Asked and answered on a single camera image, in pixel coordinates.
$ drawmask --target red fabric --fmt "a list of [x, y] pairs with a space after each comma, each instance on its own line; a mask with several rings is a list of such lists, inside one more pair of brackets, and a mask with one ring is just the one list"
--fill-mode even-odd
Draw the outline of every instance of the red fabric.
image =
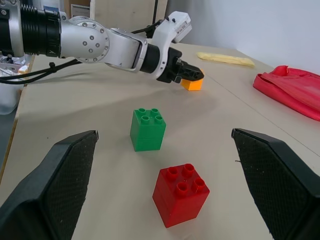
[[268, 97], [320, 121], [320, 76], [312, 72], [278, 66], [256, 76], [253, 87]]

